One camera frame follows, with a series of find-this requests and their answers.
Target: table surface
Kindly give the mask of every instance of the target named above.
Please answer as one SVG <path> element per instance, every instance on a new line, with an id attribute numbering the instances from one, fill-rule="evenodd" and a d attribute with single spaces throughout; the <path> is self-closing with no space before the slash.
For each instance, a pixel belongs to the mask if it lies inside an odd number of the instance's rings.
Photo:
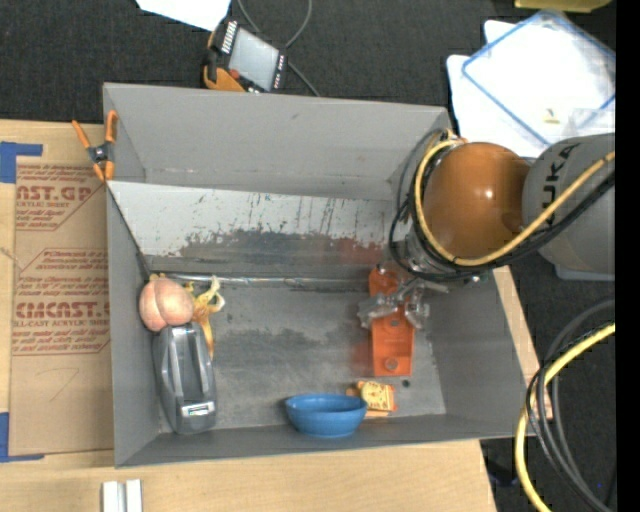
<path id="1" fill-rule="evenodd" d="M 0 412 L 9 410 L 14 215 L 15 185 L 0 183 Z M 494 272 L 528 381 L 538 360 L 526 319 L 510 270 Z M 47 455 L 0 464 L 0 508 L 99 510 L 101 484 L 127 479 L 142 480 L 147 512 L 496 510 L 477 440 L 132 469 L 115 469 L 112 451 Z"/>

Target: plush toy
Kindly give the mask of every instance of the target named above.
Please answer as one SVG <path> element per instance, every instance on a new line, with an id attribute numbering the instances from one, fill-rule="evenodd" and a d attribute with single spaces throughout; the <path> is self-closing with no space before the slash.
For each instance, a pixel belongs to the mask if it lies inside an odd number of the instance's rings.
<path id="1" fill-rule="evenodd" d="M 159 332 L 168 325 L 189 322 L 194 302 L 189 292 L 175 281 L 164 274 L 151 274 L 140 294 L 138 310 L 144 325 Z"/>

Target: wire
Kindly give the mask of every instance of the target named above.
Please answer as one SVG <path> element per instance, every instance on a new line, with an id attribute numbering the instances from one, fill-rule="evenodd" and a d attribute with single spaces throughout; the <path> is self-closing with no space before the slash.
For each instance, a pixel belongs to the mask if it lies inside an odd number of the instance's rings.
<path id="1" fill-rule="evenodd" d="M 582 322 L 584 322 L 587 318 L 592 317 L 593 315 L 599 313 L 608 308 L 615 308 L 615 299 L 604 299 L 595 303 L 593 306 L 589 307 L 585 311 L 583 311 L 580 315 L 575 317 L 571 322 L 569 322 L 565 328 L 560 331 L 560 333 L 556 336 L 555 340 L 549 346 L 547 350 L 547 354 L 545 356 L 545 361 L 550 361 L 553 359 L 554 354 L 558 352 L 560 349 L 560 345 L 569 337 L 573 336 L 573 333 L 578 328 Z M 540 423 L 542 424 L 543 430 L 548 428 L 548 423 L 546 421 L 546 414 L 542 413 L 540 406 L 544 404 L 544 388 L 541 387 L 541 393 L 538 394 L 538 415 L 540 417 Z M 580 475 L 580 471 L 576 466 L 575 461 L 573 460 L 573 456 L 571 455 L 571 450 L 569 450 L 569 445 L 567 443 L 564 429 L 562 426 L 562 415 L 560 410 L 560 380 L 553 379 L 551 383 L 551 404 L 553 408 L 553 419 L 555 424 L 556 435 L 560 442 L 560 447 L 564 452 L 564 456 L 566 457 L 567 463 L 573 470 L 576 475 Z M 584 486 L 586 487 L 586 483 L 580 478 Z"/>
<path id="2" fill-rule="evenodd" d="M 258 28 L 258 25 L 256 25 L 256 23 L 253 21 L 251 16 L 249 16 L 249 13 L 247 12 L 247 9 L 245 8 L 244 4 L 242 3 L 242 0 L 236 0 L 236 4 L 238 5 L 238 8 L 242 12 L 242 15 L 244 16 L 244 18 L 247 20 L 247 23 L 249 23 L 249 25 L 251 25 L 253 30 L 255 30 L 257 33 L 262 34 L 262 30 L 260 30 L 260 28 Z M 309 24 L 309 20 L 311 19 L 311 13 L 313 12 L 313 0 L 308 0 L 308 4 L 307 5 L 308 5 L 308 7 L 307 7 L 307 15 L 305 16 L 305 19 L 302 22 L 302 25 L 300 26 L 300 28 L 289 39 L 289 41 L 285 44 L 285 46 L 284 46 L 285 49 L 290 48 L 293 45 L 293 43 L 295 43 L 300 38 L 300 35 L 302 35 L 302 32 L 304 32 L 304 30 L 307 28 L 307 25 Z M 298 67 L 293 64 L 293 62 L 291 62 L 291 60 L 287 59 L 287 64 L 291 68 L 291 71 L 293 71 L 296 75 L 298 75 L 300 80 L 302 80 L 304 82 L 304 84 L 309 88 L 309 90 L 315 96 L 320 96 L 320 93 L 318 92 L 318 90 L 313 86 L 313 84 L 309 81 L 309 79 L 306 76 L 304 76 L 302 71 L 300 71 L 298 69 Z"/>
<path id="3" fill-rule="evenodd" d="M 396 212 L 396 215 L 394 216 L 393 220 L 391 221 L 391 229 L 389 230 L 389 238 L 388 238 L 389 252 L 391 253 L 391 257 L 393 258 L 393 260 L 396 262 L 398 266 L 400 266 L 407 273 L 415 277 L 419 277 L 421 279 L 425 279 L 427 281 L 434 281 L 434 282 L 459 281 L 460 279 L 472 278 L 478 275 L 477 272 L 473 272 L 473 271 L 461 272 L 459 270 L 453 270 L 453 272 L 428 273 L 428 272 L 421 272 L 407 265 L 403 261 L 400 254 L 398 253 L 398 246 L 397 246 L 397 242 L 394 240 L 394 235 L 395 235 L 398 222 L 400 222 L 400 219 L 406 216 L 408 210 L 409 210 L 409 201 L 408 199 L 405 199 L 404 203 L 402 203 L 402 205 Z"/>
<path id="4" fill-rule="evenodd" d="M 436 141 L 436 139 L 439 139 L 440 141 L 442 141 L 443 140 L 442 138 L 445 136 L 447 138 L 451 138 L 453 136 L 453 132 L 450 129 L 436 128 L 435 130 L 431 130 L 430 132 L 427 132 L 418 141 L 418 144 L 415 145 L 414 149 L 411 151 L 411 154 L 407 158 L 406 164 L 402 169 L 402 173 L 400 174 L 400 180 L 398 183 L 398 194 L 396 197 L 396 208 L 400 208 L 401 201 L 402 201 L 402 189 L 404 188 L 404 180 L 407 176 L 407 173 L 409 172 L 409 165 L 411 164 L 413 157 L 416 155 L 416 153 L 422 147 L 422 144 L 424 144 L 425 141 L 427 141 L 427 143 L 422 149 L 424 152 L 428 151 L 433 147 L 433 144 Z"/>
<path id="5" fill-rule="evenodd" d="M 518 477 L 520 479 L 521 485 L 525 490 L 527 497 L 531 501 L 531 503 L 536 507 L 539 511 L 550 512 L 550 508 L 544 503 L 542 498 L 538 495 L 535 490 L 535 487 L 531 483 L 531 479 L 529 477 L 529 473 L 527 471 L 526 461 L 525 461 L 525 437 L 526 437 L 526 426 L 527 422 L 534 418 L 532 411 L 534 409 L 534 405 L 536 402 L 538 403 L 538 414 L 544 411 L 544 408 L 541 407 L 540 400 L 540 387 L 546 387 L 549 383 L 559 374 L 559 372 L 566 367 L 571 361 L 576 359 L 583 352 L 593 347 L 596 343 L 601 342 L 607 337 L 615 334 L 615 322 L 611 322 L 604 327 L 600 328 L 593 334 L 589 334 L 584 338 L 579 338 L 575 340 L 575 342 L 568 348 L 568 350 L 553 362 L 547 361 L 543 367 L 539 370 L 539 372 L 532 379 L 532 383 L 529 385 L 529 391 L 527 392 L 527 402 L 525 406 L 522 408 L 516 434 L 515 434 L 515 466 L 518 473 Z M 533 393 L 533 390 L 538 390 L 538 399 L 536 400 L 536 394 Z M 534 428 L 536 433 L 540 432 L 537 426 Z M 562 461 L 561 457 L 556 459 L 550 459 L 553 462 L 553 465 L 557 468 L 557 463 Z M 571 477 L 570 481 L 573 482 L 573 488 L 578 492 L 578 494 L 594 509 L 600 511 L 609 511 L 609 509 L 600 501 L 598 501 L 593 494 L 586 489 L 583 484 L 583 481 L 580 477 L 577 477 L 573 474 L 572 471 L 568 471 L 567 475 Z"/>
<path id="6" fill-rule="evenodd" d="M 422 209 L 422 180 L 425 174 L 425 170 L 427 168 L 427 164 L 431 161 L 431 159 L 443 149 L 451 149 L 452 147 L 459 146 L 463 142 L 460 139 L 450 139 L 449 141 L 444 141 L 430 149 L 425 153 L 420 165 L 418 166 L 418 170 L 416 171 L 415 176 L 415 185 L 413 187 L 413 207 L 415 210 L 415 215 L 417 217 L 418 224 L 422 231 L 422 234 L 426 237 L 428 243 L 434 248 L 434 250 L 442 256 L 445 260 L 455 263 L 457 266 L 462 267 L 474 267 L 479 265 L 485 265 L 490 263 L 501 256 L 506 255 L 510 251 L 512 251 L 515 247 L 520 245 L 524 240 L 530 237 L 536 229 L 538 229 L 543 222 L 545 222 L 551 215 L 555 213 L 555 211 L 562 206 L 567 199 L 579 188 L 581 187 L 591 176 L 593 176 L 597 171 L 599 171 L 603 166 L 607 163 L 615 159 L 615 151 L 612 151 L 605 155 L 603 158 L 596 161 L 594 164 L 589 166 L 582 174 L 574 180 L 571 185 L 569 185 L 561 194 L 558 196 L 547 208 L 545 208 L 542 213 L 527 226 L 522 232 L 518 234 L 513 240 L 509 243 L 501 247 L 500 249 L 493 251 L 492 253 L 474 259 L 467 258 L 459 258 L 449 251 L 447 251 L 439 242 L 436 240 L 435 236 L 429 229 L 427 225 L 427 221 L 424 216 L 424 211 Z"/>
<path id="7" fill-rule="evenodd" d="M 536 412 L 533 410 L 531 401 L 527 401 L 527 414 L 529 416 L 529 421 L 531 426 L 533 427 L 534 433 L 537 436 L 538 441 L 540 442 L 540 446 L 542 447 L 544 455 L 553 470 L 565 480 L 565 482 L 571 487 L 571 489 L 580 498 L 582 498 L 587 505 L 589 505 L 593 510 L 605 512 L 607 510 L 606 507 L 604 507 L 602 503 L 600 503 L 600 501 L 589 490 L 588 486 L 580 476 L 577 468 L 575 468 L 573 459 L 571 459 L 572 462 L 570 463 L 566 459 L 566 454 L 560 453 L 560 450 L 550 432 L 544 431 L 541 428 L 541 420 L 544 419 L 546 413 L 544 409 L 545 387 L 540 385 L 541 382 L 544 382 L 544 371 L 542 371 L 534 379 L 532 379 L 527 391 L 527 396 L 533 396 L 534 394 L 539 395 L 536 399 L 536 404 L 538 405 L 537 416 Z M 554 412 L 557 412 L 556 409 L 557 406 L 556 404 L 554 404 Z"/>
<path id="8" fill-rule="evenodd" d="M 613 474 L 611 475 L 611 481 L 609 482 L 609 490 L 607 491 L 607 496 L 604 500 L 605 505 L 609 506 L 611 504 L 611 500 L 613 499 L 613 496 L 616 493 L 617 486 L 618 486 L 618 462 L 616 460 L 616 465 L 613 467 Z"/>
<path id="9" fill-rule="evenodd" d="M 289 48 L 293 43 L 295 43 L 298 40 L 298 38 L 300 37 L 300 35 L 304 32 L 304 29 L 307 28 L 307 25 L 309 24 L 309 20 L 311 19 L 311 12 L 312 11 L 313 11 L 313 0 L 308 0 L 308 2 L 307 2 L 307 16 L 304 19 L 304 21 L 302 22 L 302 25 L 300 25 L 300 28 L 296 31 L 295 34 L 293 34 L 293 36 L 291 36 L 291 39 L 289 39 L 287 44 L 284 45 L 285 48 Z"/>

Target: orange clamp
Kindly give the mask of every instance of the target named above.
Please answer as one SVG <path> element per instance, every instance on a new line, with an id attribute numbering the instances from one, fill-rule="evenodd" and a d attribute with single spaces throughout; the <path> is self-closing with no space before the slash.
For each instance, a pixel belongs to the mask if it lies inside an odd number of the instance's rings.
<path id="1" fill-rule="evenodd" d="M 87 134 L 75 119 L 71 121 L 71 125 L 80 139 L 82 146 L 89 152 L 89 157 L 93 162 L 93 170 L 100 181 L 113 179 L 115 172 L 115 165 L 109 159 L 108 150 L 109 147 L 116 142 L 117 138 L 117 122 L 118 113 L 115 110 L 110 110 L 107 114 L 107 121 L 105 123 L 105 136 L 104 144 L 101 146 L 92 146 L 89 142 Z"/>

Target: metal bracket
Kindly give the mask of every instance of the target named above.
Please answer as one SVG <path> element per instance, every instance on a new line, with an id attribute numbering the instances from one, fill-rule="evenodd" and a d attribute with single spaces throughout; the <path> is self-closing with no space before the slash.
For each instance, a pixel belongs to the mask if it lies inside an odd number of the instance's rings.
<path id="1" fill-rule="evenodd" d="M 101 512 L 142 512 L 142 482 L 103 482 L 101 491 Z"/>
<path id="2" fill-rule="evenodd" d="M 402 283 L 395 293 L 384 295 L 377 293 L 358 304 L 358 318 L 365 329 L 371 328 L 371 320 L 382 318 L 398 311 L 398 307 L 404 305 L 406 319 L 416 329 L 422 329 L 429 316 L 429 305 L 422 301 L 425 288 L 431 288 L 434 283 L 428 283 L 422 279 L 414 278 Z"/>

